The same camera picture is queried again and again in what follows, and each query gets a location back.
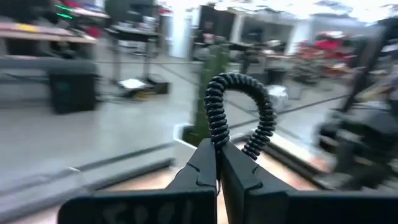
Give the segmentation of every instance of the coiled cable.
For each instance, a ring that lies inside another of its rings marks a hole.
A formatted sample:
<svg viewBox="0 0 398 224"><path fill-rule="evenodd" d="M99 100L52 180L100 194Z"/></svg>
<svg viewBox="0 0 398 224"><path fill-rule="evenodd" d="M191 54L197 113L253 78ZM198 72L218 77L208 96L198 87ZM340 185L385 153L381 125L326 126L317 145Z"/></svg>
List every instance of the coiled cable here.
<svg viewBox="0 0 398 224"><path fill-rule="evenodd" d="M256 79L240 73L221 73L213 77L206 90L205 110L208 117L210 138L216 150L229 141L229 127L226 120L223 95L226 90L247 94L259 109L259 125L242 151L253 160L260 156L262 148L269 143L275 130L275 113L264 85Z"/></svg>

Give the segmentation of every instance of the green light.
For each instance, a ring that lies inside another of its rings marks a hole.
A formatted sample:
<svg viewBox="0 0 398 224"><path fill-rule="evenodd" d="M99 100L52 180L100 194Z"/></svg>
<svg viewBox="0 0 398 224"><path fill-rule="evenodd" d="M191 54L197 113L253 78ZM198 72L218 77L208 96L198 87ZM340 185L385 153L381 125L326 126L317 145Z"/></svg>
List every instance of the green light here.
<svg viewBox="0 0 398 224"><path fill-rule="evenodd" d="M72 19L72 16L68 16L68 15L65 15L65 14L57 13L57 15L58 16L62 16L64 18Z"/></svg>
<svg viewBox="0 0 398 224"><path fill-rule="evenodd" d="M72 12L72 10L67 7L63 7L63 6L59 6L59 5L55 5L55 6L57 6L60 9L64 9L64 10L68 10L68 11Z"/></svg>

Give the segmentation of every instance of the cable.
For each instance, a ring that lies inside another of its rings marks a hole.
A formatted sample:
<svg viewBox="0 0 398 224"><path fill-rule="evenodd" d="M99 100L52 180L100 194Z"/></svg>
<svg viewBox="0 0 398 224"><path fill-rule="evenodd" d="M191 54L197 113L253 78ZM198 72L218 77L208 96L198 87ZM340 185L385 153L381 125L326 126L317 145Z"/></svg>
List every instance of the cable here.
<svg viewBox="0 0 398 224"><path fill-rule="evenodd" d="M253 160L260 156L275 130L275 113L264 86L254 78L240 73L221 73L213 77L206 90L205 110L208 117L210 138L216 150L229 141L229 127L224 113L223 95L226 90L236 90L250 96L259 108L259 125L242 151Z"/></svg>

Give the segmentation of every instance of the gray floor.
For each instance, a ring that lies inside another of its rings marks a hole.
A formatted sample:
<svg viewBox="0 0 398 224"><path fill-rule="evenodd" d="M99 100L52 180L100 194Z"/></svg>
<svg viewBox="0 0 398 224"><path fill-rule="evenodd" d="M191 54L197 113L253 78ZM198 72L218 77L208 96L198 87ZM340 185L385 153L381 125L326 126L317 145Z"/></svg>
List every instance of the gray floor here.
<svg viewBox="0 0 398 224"><path fill-rule="evenodd" d="M105 42L97 46L96 57L100 74L111 78L112 56ZM123 78L141 75L141 58L123 54L122 61ZM57 116L45 102L46 86L1 86L0 186L172 142L173 126L190 122L198 75L183 59L160 55L153 62L152 72L172 84L169 95L155 96L143 103L105 102L93 112ZM296 91L296 83L286 85ZM289 102L290 112L281 116L280 131L289 138L311 142L312 128L339 100L312 104L346 93L344 86L332 85L332 91L308 89L301 100ZM235 127L232 133L245 133L255 127L257 114L250 111L249 98L228 93L226 99L229 125Z"/></svg>

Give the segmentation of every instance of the cactus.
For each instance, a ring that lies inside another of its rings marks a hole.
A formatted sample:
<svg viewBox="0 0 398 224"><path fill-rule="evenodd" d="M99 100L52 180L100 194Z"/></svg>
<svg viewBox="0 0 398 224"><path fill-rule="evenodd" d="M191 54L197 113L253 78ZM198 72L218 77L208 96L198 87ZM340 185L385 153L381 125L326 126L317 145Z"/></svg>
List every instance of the cactus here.
<svg viewBox="0 0 398 224"><path fill-rule="evenodd" d="M206 88L215 75L226 72L228 60L228 42L223 37L217 37L215 43L210 46L210 54L200 73L200 82L195 99L193 128L185 131L183 136L183 140L193 146L198 146L201 140L210 137L204 105Z"/></svg>

